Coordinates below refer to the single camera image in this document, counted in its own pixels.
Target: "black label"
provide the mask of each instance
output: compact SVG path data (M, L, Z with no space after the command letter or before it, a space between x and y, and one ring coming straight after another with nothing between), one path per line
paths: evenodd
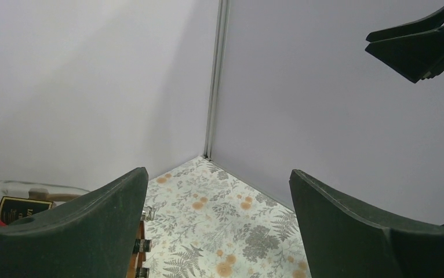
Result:
M10 224L26 216L51 209L53 202L4 196L0 202L0 220Z

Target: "metal corner post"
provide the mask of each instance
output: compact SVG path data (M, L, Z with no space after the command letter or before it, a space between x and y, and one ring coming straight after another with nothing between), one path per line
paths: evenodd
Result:
M205 158L212 157L213 136L215 131L215 116L217 110L217 96L220 88L222 62L224 58L225 35L229 18L229 0L219 0L219 12L217 16L217 29L215 34L215 46L213 53L212 81L210 84L210 99L208 108L207 128L205 135Z

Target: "white wall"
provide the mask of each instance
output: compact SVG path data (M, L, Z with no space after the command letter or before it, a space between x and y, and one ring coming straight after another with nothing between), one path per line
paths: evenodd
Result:
M444 74L415 85L364 51L368 33L443 5L231 1L213 160L288 206L297 168L444 223Z
M203 151L218 1L0 1L0 180L98 188Z

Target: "floral tablecloth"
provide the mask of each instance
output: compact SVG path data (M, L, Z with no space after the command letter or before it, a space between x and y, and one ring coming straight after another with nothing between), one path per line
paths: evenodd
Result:
M295 213L198 157L149 183L150 277L311 277Z

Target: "clear glass bottle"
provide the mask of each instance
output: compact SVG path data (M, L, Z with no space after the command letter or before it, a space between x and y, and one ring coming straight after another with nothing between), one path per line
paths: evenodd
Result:
M0 181L0 220L10 224L87 193L88 190L71 186Z

